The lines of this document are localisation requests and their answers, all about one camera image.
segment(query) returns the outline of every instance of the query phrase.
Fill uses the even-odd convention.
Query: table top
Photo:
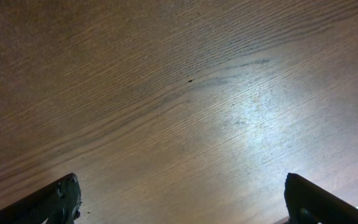
[[[0,209],[71,172],[79,224],[358,205],[358,1],[0,1]]]

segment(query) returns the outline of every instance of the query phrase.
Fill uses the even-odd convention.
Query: black plastic part
[[[0,210],[0,224],[72,224],[78,218],[81,189],[75,174],[68,174],[48,186]]]
[[[298,174],[288,174],[284,197],[291,224],[358,224],[358,209]]]

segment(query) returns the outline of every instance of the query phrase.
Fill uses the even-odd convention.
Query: wood grain
[[[358,1],[0,1],[0,209],[69,172],[80,224],[358,205]]]

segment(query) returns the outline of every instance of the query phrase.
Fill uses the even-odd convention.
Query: black object
[[[0,224],[72,224],[80,205],[77,176],[68,174],[0,210]]]
[[[358,224],[358,209],[298,174],[288,174],[285,201],[291,224]]]

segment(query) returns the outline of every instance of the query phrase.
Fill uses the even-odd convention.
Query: wooden surface
[[[358,0],[0,1],[0,208],[69,172],[79,224],[358,205]]]

